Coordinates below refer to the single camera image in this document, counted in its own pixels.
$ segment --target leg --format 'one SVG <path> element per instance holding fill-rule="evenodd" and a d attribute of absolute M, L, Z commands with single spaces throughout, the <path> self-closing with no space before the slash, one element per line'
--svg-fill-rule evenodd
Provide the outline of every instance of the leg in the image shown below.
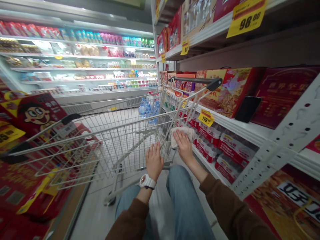
<path fill-rule="evenodd" d="M 138 185 L 133 185 L 128 187 L 122 194 L 116 209 L 116 219 L 124 210 L 128 210 L 133 199 L 138 195 L 140 187 Z M 146 218 L 146 232 L 144 233 L 143 240 L 154 239 L 154 234 L 151 225 L 150 214 L 148 213 Z"/>
<path fill-rule="evenodd" d="M 174 207 L 175 239 L 215 240 L 190 175 L 184 167 L 176 165 L 170 169 L 167 190 Z"/>

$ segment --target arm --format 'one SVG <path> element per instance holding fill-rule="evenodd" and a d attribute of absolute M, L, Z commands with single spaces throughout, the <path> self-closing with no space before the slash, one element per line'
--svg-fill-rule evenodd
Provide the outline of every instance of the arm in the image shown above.
<path fill-rule="evenodd" d="M 163 168 L 164 159 L 160 157 L 160 143 L 153 144 L 146 154 L 146 167 L 149 177 L 157 182 Z M 141 188 L 127 211 L 123 211 L 113 224 L 106 240 L 142 239 L 146 230 L 145 219 L 149 212 L 148 203 L 152 189 Z"/>
<path fill-rule="evenodd" d="M 260 217 L 252 213 L 230 188 L 198 164 L 193 157 L 188 136 L 178 130 L 173 136 L 178 143 L 181 159 L 200 182 L 200 190 L 206 195 L 208 204 L 228 239 L 276 239 Z"/>

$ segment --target white rag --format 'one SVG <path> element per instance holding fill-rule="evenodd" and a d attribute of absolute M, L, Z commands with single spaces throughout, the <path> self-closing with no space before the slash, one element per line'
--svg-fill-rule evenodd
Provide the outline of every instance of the white rag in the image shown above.
<path fill-rule="evenodd" d="M 179 130 L 180 132 L 183 131 L 184 134 L 188 135 L 189 141 L 192 143 L 193 140 L 196 137 L 196 133 L 193 128 L 188 128 L 188 127 L 175 127 L 170 130 L 170 139 L 171 139 L 171 148 L 172 149 L 177 149 L 178 144 L 177 141 L 173 137 L 173 133 Z"/>

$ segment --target hand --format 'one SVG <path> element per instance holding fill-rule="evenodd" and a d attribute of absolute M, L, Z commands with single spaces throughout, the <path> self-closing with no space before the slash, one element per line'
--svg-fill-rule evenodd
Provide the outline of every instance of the hand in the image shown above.
<path fill-rule="evenodd" d="M 173 133 L 174 139 L 177 141 L 179 146 L 179 155 L 183 162 L 189 167 L 189 165 L 195 162 L 195 158 L 192 153 L 192 144 L 189 141 L 188 135 L 184 134 L 183 131 L 177 130 L 176 133 Z"/>
<path fill-rule="evenodd" d="M 160 148 L 160 142 L 157 142 L 156 145 L 152 144 L 146 154 L 147 174 L 155 182 L 157 182 L 164 164 L 163 157 L 160 157 Z"/>

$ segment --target white wristwatch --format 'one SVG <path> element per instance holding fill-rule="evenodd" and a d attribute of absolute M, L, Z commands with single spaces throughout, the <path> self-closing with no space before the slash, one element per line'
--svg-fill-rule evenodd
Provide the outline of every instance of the white wristwatch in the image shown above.
<path fill-rule="evenodd" d="M 156 184 L 157 183 L 151 177 L 149 177 L 148 174 L 144 174 L 140 179 L 141 188 L 145 187 L 146 189 L 151 188 L 152 190 L 154 190 Z"/>

